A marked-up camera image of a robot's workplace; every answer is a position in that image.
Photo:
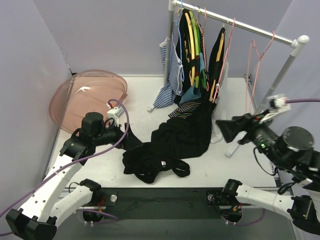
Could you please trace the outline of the pink wire hanger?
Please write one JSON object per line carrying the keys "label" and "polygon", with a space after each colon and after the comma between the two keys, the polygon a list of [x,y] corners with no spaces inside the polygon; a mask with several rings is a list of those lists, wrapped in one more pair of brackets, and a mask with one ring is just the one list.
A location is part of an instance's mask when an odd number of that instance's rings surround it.
{"label": "pink wire hanger", "polygon": [[[248,61],[247,61],[247,72],[246,72],[246,77],[245,77],[245,86],[246,86],[246,95],[245,95],[245,110],[251,112],[253,110],[253,103],[254,103],[254,96],[255,96],[255,91],[256,91],[256,85],[258,81],[258,76],[259,76],[259,71],[260,71],[260,65],[262,62],[262,59],[264,58],[266,52],[268,49],[271,47],[272,43],[274,42],[276,33],[272,31],[271,35],[271,40],[269,41],[268,45],[264,49],[263,52],[259,52],[256,44],[256,40],[253,38],[250,42],[249,45],[249,52],[248,52]],[[255,72],[254,72],[254,77],[253,77],[253,86],[251,89],[251,92],[249,92],[249,87],[250,87],[250,79],[251,79],[251,61],[253,54],[256,55],[257,58],[257,63],[255,67]]]}

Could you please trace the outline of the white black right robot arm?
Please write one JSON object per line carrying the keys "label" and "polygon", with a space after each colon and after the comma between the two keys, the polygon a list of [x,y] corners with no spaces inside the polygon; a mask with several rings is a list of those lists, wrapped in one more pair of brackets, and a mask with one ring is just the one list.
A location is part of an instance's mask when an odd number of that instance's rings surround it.
{"label": "white black right robot arm", "polygon": [[245,132],[238,141],[240,145],[253,143],[255,151],[265,155],[278,170],[292,174],[292,184],[300,185],[308,194],[285,195],[284,187],[272,193],[229,179],[221,197],[227,204],[250,204],[275,212],[291,220],[297,228],[319,235],[320,153],[313,147],[314,138],[308,130],[298,126],[288,127],[278,136],[270,129],[270,121],[264,121],[266,115],[266,112],[246,113],[230,120],[217,120],[216,124],[227,143]]}

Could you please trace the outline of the black tank top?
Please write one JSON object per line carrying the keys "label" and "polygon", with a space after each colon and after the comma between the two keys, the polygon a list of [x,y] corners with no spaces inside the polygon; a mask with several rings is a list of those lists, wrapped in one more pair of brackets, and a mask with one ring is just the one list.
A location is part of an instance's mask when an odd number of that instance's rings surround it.
{"label": "black tank top", "polygon": [[173,171],[180,178],[190,175],[190,166],[180,160],[163,143],[144,142],[141,146],[123,153],[125,175],[135,175],[146,184],[155,182],[160,172]]}

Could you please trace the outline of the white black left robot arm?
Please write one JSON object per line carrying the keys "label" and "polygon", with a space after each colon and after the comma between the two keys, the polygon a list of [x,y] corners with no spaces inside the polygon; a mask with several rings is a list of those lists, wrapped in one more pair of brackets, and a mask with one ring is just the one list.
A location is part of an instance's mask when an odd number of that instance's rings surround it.
{"label": "white black left robot arm", "polygon": [[48,175],[27,195],[28,200],[18,209],[8,210],[5,219],[11,232],[22,240],[52,240],[58,227],[78,208],[100,203],[101,185],[90,179],[81,181],[63,199],[59,196],[87,160],[98,156],[97,147],[129,150],[142,144],[128,121],[124,126],[124,131],[117,125],[106,126],[101,113],[87,113],[81,127],[64,142]]}

